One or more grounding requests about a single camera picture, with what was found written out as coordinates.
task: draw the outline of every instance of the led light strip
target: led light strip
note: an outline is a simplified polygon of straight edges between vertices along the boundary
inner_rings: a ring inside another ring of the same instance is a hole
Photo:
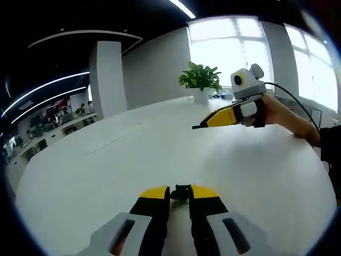
[[[11,122],[11,124],[13,124],[16,120],[18,120],[20,117],[22,117],[23,115],[25,115],[27,112],[30,112],[32,109],[34,109],[34,108],[40,106],[41,104],[44,104],[44,103],[48,102],[49,100],[52,100],[52,99],[55,99],[55,98],[57,98],[57,97],[59,97],[59,96],[62,96],[62,95],[64,95],[64,94],[68,94],[68,93],[70,93],[70,92],[75,92],[75,91],[82,90],[82,89],[85,89],[85,88],[86,88],[86,86],[81,87],[81,88],[78,88],[78,89],[74,89],[74,90],[71,90],[71,91],[68,91],[68,92],[64,92],[64,93],[58,94],[58,95],[56,95],[56,96],[54,96],[54,97],[52,97],[52,98],[49,98],[48,100],[44,100],[43,102],[41,102],[41,103],[39,103],[39,104],[37,104],[37,105],[31,107],[29,110],[26,110],[24,113],[22,113],[22,114],[21,114],[20,116],[18,116],[16,119],[14,119],[14,120]]]
[[[79,73],[79,74],[75,74],[75,75],[71,75],[71,76],[66,76],[66,77],[62,77],[62,78],[59,78],[57,80],[53,80],[51,82],[48,82],[47,84],[43,84],[35,89],[33,89],[32,91],[26,93],[25,95],[21,96],[19,99],[17,99],[15,102],[13,102],[12,104],[10,104],[10,106],[2,113],[1,117],[3,117],[11,108],[13,108],[13,106],[15,104],[17,104],[19,101],[21,101],[23,98],[27,97],[28,95],[34,93],[35,91],[38,91],[39,89],[49,85],[49,84],[53,84],[55,82],[58,82],[58,81],[61,81],[61,80],[64,80],[64,79],[67,79],[67,78],[71,78],[71,77],[74,77],[74,76],[81,76],[81,75],[86,75],[86,74],[89,74],[90,72],[83,72],[83,73]]]
[[[169,0],[169,1],[172,2],[173,4],[175,4],[181,11],[186,13],[186,15],[188,17],[190,17],[191,19],[195,19],[196,18],[196,16],[183,3],[181,3],[179,0]]]

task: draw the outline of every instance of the potted plant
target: potted plant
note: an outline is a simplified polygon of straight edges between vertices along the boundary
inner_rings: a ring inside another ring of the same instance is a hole
[[[180,85],[185,85],[187,89],[193,91],[195,103],[208,103],[208,95],[211,89],[219,92],[222,89],[218,75],[221,72],[216,72],[218,69],[196,65],[189,61],[190,70],[183,71],[185,74],[179,76]]]

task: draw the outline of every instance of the black cable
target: black cable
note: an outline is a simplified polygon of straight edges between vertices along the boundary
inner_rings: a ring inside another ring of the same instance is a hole
[[[270,83],[270,82],[265,82],[265,84],[271,84],[271,85],[274,85],[275,87],[278,87],[279,89],[282,89],[283,91],[288,93],[294,100],[296,100],[296,102],[300,105],[300,107],[304,110],[304,112],[308,115],[310,120],[313,122],[313,124],[314,124],[315,128],[317,129],[317,131],[320,133],[320,129],[317,126],[317,124],[315,123],[314,119],[311,117],[311,115],[308,113],[308,111],[305,109],[305,107],[300,103],[300,101],[295,98],[295,96],[293,96],[287,89],[284,89],[282,86],[280,86],[278,84],[274,84],[274,83]]]

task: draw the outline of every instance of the table surface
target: table surface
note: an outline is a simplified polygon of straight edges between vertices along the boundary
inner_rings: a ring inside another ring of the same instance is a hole
[[[29,230],[50,255],[76,253],[93,231],[129,212],[145,189],[191,183],[218,192],[228,210],[265,231],[278,252],[305,253],[336,208],[322,163],[306,141],[277,125],[192,130],[225,104],[160,102],[96,122],[46,148],[29,162],[17,191]],[[165,255],[174,248],[177,255],[196,255],[184,207],[170,215]]]
[[[21,151],[18,153],[18,156],[21,156],[27,150],[29,150],[31,147],[33,147],[34,145],[38,144],[40,141],[44,140],[47,136],[49,136],[50,134],[56,132],[57,130],[64,129],[66,127],[69,127],[70,125],[76,124],[78,122],[81,122],[82,120],[94,117],[96,115],[97,114],[88,114],[88,115],[85,115],[85,116],[81,116],[81,117],[75,118],[75,119],[73,119],[72,121],[70,121],[70,122],[68,122],[66,124],[62,124],[62,125],[58,126],[57,128],[55,128],[55,129],[53,129],[53,130],[51,130],[49,132],[44,133],[41,137],[35,138],[30,143],[28,143],[26,146],[24,146],[21,149]]]

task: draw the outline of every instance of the green leaves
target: green leaves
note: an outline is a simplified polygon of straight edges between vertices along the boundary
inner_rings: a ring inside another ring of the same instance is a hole
[[[215,89],[217,92],[222,89],[218,77],[221,72],[214,73],[217,67],[211,69],[209,66],[196,65],[191,61],[188,62],[188,66],[190,70],[182,71],[185,75],[178,77],[180,85],[185,85],[187,89],[200,88],[201,91],[206,87]]]

